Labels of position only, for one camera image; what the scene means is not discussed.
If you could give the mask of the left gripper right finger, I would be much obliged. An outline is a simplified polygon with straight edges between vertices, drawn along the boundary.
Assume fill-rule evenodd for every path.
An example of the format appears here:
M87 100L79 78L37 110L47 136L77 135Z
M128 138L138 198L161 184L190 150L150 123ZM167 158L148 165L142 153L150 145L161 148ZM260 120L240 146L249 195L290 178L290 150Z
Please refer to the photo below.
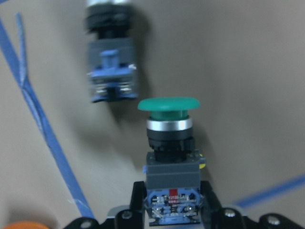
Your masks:
M232 207L223 207L208 181L201 181L201 220L205 229L242 229L243 218Z

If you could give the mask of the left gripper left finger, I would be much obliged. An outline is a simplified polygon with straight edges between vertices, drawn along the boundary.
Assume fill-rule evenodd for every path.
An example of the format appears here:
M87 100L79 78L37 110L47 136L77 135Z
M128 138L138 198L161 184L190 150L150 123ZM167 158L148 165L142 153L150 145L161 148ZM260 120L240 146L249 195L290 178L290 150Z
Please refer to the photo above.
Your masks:
M129 207L116 214L114 218L114 228L143 229L145 223L145 198L146 188L144 182L134 182Z

